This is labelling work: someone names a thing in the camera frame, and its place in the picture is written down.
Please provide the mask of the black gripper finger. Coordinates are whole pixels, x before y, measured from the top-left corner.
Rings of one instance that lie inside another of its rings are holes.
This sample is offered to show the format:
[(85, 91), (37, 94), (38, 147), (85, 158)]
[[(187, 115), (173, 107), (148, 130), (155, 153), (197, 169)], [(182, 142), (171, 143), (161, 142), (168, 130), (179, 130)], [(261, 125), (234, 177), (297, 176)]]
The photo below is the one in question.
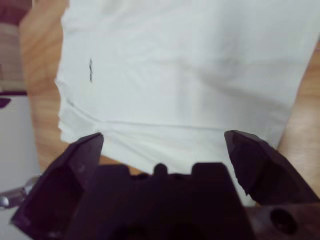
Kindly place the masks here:
[(26, 235), (65, 235), (96, 167), (104, 137), (78, 139), (44, 171), (11, 218)]
[(238, 130), (226, 131), (224, 138), (238, 183), (260, 205), (320, 201), (292, 164), (263, 139)]

